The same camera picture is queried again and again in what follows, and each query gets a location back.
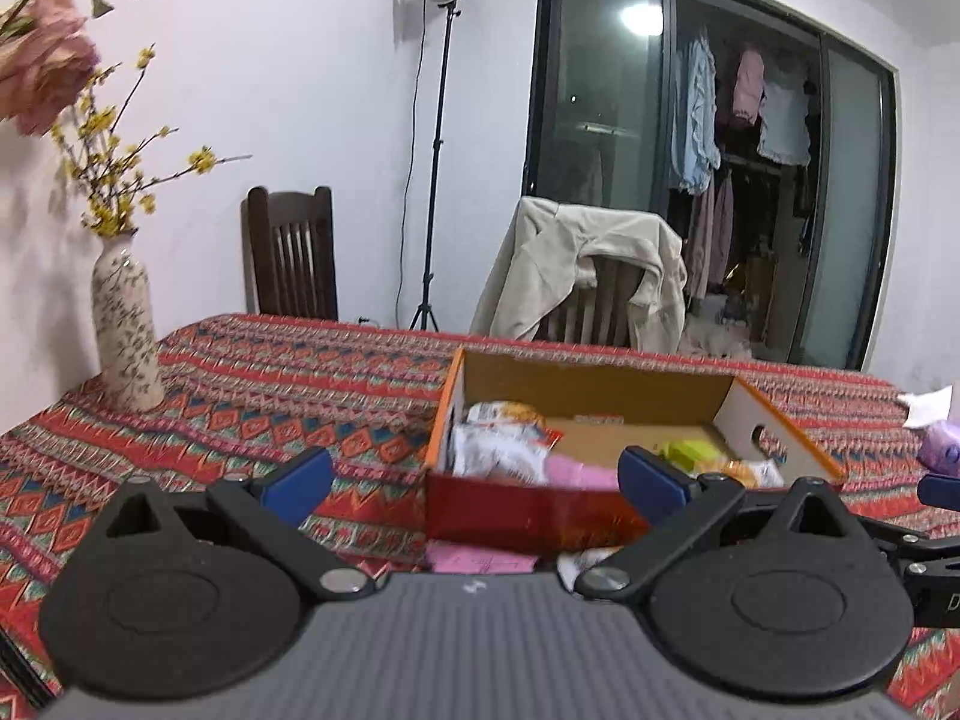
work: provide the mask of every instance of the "table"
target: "table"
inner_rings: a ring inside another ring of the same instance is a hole
[[[920,442],[901,427],[896,390],[870,376],[231,314],[162,341],[167,397],[152,413],[112,413],[93,379],[0,437],[0,624],[56,686],[37,637],[40,601],[128,474],[198,490],[227,471],[266,474],[309,445],[329,448],[337,476],[305,531],[371,572],[415,566],[424,549],[419,461],[458,346],[736,372],[846,464],[853,511],[934,536],[960,533],[960,514],[917,500]],[[918,629],[890,692],[923,717],[943,718],[960,707],[958,671],[960,632]],[[31,714],[0,679],[0,717]]]

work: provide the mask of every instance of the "wooden chair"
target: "wooden chair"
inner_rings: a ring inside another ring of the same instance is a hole
[[[608,257],[593,257],[596,289],[574,287],[563,303],[541,319],[538,341],[630,346],[627,305],[643,271]]]
[[[256,187],[247,214],[261,314],[337,319],[330,189],[269,194]]]

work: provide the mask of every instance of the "gray gripper base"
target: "gray gripper base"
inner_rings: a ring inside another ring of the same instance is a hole
[[[819,707],[760,704],[697,683],[629,610],[552,574],[395,575],[326,604],[261,674],[169,704],[69,690],[45,720],[904,720],[872,693]]]

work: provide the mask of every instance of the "beige jacket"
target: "beige jacket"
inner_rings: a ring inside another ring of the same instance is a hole
[[[592,257],[643,269],[627,316],[635,349],[673,353],[683,332],[682,241],[656,214],[522,197],[477,305],[470,331],[496,338],[536,335],[574,287],[596,287]]]

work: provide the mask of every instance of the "floral vase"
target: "floral vase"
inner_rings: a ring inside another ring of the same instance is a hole
[[[131,253],[133,233],[102,242],[90,287],[107,397],[118,410],[145,412],[164,396],[147,269]]]

